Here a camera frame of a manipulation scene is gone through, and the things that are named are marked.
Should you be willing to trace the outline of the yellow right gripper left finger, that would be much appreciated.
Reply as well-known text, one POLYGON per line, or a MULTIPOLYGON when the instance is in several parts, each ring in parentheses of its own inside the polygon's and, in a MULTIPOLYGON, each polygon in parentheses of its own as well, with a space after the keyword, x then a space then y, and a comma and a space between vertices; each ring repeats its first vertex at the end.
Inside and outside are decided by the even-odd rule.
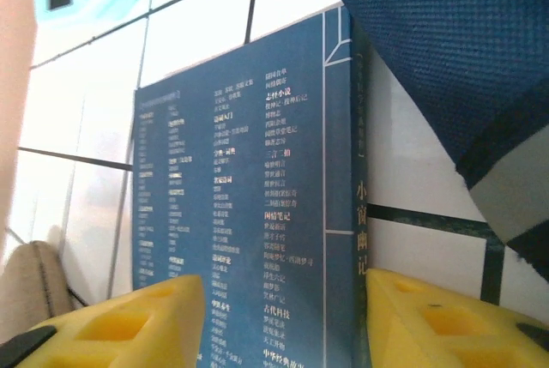
POLYGON ((1 345, 3 367, 194 367, 204 290, 188 274, 53 317, 1 345))

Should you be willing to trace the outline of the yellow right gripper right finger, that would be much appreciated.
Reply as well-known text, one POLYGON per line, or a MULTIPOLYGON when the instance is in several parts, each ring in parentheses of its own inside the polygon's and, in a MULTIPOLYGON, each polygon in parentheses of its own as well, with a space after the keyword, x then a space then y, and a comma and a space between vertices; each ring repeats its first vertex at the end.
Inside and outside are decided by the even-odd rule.
POLYGON ((385 269, 366 273, 374 367, 546 367, 548 327, 385 269))

